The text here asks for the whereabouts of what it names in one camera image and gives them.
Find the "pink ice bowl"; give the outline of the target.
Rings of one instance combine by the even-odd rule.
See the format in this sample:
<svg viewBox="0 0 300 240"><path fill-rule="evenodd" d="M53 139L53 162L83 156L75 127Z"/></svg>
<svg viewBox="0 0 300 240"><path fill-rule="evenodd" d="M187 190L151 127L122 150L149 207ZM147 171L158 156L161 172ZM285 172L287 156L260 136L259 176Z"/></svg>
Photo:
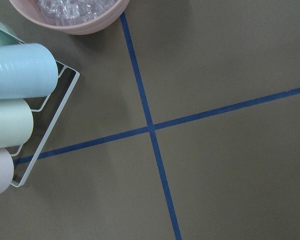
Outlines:
<svg viewBox="0 0 300 240"><path fill-rule="evenodd" d="M11 0L12 6L29 21L55 31L66 33L69 35L88 35L99 32L112 23L114 23L121 14L125 11L129 4L129 0L118 0L116 3L101 16L85 23L70 25L70 26L56 26L48 24L40 13L40 9L36 0Z"/></svg>

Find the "blue plastic cup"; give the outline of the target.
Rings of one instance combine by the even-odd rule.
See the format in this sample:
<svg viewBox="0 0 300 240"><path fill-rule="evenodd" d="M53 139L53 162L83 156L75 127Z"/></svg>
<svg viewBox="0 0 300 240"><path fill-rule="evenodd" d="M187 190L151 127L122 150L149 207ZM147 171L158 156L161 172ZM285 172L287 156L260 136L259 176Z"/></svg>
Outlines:
<svg viewBox="0 0 300 240"><path fill-rule="evenodd" d="M56 60L43 45L0 46L0 100L46 97L58 75Z"/></svg>

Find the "white plastic cup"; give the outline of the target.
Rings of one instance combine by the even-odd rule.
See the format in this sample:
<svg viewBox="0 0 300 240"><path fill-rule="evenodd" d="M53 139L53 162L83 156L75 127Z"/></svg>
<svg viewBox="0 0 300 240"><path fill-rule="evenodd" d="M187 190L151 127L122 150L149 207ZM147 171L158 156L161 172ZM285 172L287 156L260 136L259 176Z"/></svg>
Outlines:
<svg viewBox="0 0 300 240"><path fill-rule="evenodd" d="M23 145L33 128L33 114L24 99L0 100L0 149Z"/></svg>

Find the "pink plastic cup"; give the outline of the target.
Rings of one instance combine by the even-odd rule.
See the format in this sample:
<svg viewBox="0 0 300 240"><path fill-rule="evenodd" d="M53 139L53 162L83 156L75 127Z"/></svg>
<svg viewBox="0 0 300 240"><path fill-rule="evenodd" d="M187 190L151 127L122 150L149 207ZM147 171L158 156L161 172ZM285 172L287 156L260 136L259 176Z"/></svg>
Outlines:
<svg viewBox="0 0 300 240"><path fill-rule="evenodd" d="M14 163L10 153L0 148L0 194L10 185L14 176Z"/></svg>

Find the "green plastic cup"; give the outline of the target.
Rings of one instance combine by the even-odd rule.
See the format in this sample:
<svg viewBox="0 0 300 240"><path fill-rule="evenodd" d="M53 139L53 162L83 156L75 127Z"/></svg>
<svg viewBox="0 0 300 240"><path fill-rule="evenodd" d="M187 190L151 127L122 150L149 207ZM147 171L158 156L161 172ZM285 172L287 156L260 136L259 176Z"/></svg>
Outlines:
<svg viewBox="0 0 300 240"><path fill-rule="evenodd" d="M9 26L0 22L0 46L18 44L18 42L7 35L6 32L16 37L16 33Z"/></svg>

